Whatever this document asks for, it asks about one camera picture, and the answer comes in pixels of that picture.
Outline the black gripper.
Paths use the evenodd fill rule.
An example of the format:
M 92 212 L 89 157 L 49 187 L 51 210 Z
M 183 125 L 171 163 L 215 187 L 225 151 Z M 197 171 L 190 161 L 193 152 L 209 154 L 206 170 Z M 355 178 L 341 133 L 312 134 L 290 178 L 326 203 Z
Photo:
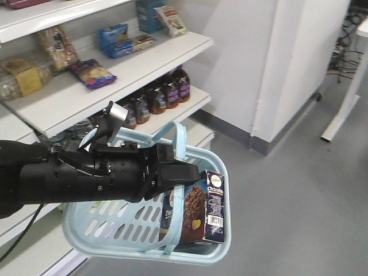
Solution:
M 200 180 L 196 165 L 175 161 L 171 144 L 139 148 L 137 143 L 126 141 L 121 147 L 97 145 L 92 153 L 94 168 L 103 173 L 94 177 L 94 200 L 148 201 L 175 186 Z

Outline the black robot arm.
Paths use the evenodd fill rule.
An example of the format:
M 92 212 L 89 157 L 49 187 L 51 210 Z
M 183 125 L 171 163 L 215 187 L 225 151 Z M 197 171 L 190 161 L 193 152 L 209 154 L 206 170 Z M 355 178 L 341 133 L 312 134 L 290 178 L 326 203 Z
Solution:
M 1 217 L 28 204 L 150 200 L 200 178 L 196 165 L 176 159 L 170 144 L 139 148 L 93 144 L 51 153 L 41 144 L 1 141 Z

